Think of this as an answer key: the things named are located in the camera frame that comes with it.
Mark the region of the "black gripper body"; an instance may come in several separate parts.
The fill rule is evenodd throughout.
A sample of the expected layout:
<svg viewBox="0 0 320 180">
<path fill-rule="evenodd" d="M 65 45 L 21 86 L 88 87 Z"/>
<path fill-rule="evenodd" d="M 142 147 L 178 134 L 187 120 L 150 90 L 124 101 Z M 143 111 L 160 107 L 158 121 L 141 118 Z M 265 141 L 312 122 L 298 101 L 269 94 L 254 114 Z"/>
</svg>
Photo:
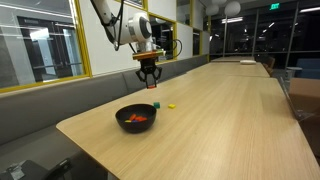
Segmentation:
<svg viewBox="0 0 320 180">
<path fill-rule="evenodd" d="M 148 75 L 149 74 L 152 75 L 155 72 L 155 74 L 157 75 L 158 72 L 157 72 L 156 68 L 161 68 L 161 67 L 158 67 L 155 64 L 154 59 L 143 59 L 140 61 L 140 69 L 138 71 L 136 71 L 136 75 L 138 76 L 138 78 L 140 80 L 144 80 L 144 73 L 146 73 Z"/>
</svg>

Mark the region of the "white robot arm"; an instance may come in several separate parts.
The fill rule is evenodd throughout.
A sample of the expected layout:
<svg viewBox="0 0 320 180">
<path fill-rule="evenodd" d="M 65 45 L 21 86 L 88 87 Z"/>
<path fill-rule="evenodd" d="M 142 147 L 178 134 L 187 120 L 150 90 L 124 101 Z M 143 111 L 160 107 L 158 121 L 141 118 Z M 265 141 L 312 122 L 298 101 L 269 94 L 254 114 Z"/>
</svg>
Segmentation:
<svg viewBox="0 0 320 180">
<path fill-rule="evenodd" d="M 162 74 L 162 68 L 155 63 L 159 56 L 166 51 L 157 49 L 152 39 L 152 28 L 145 13 L 135 13 L 128 18 L 124 17 L 124 0 L 121 0 L 119 11 L 114 15 L 107 0 L 90 0 L 103 26 L 109 42 L 118 51 L 122 45 L 136 44 L 132 58 L 140 62 L 140 69 L 136 75 L 147 89 L 156 88 L 157 81 Z"/>
</svg>

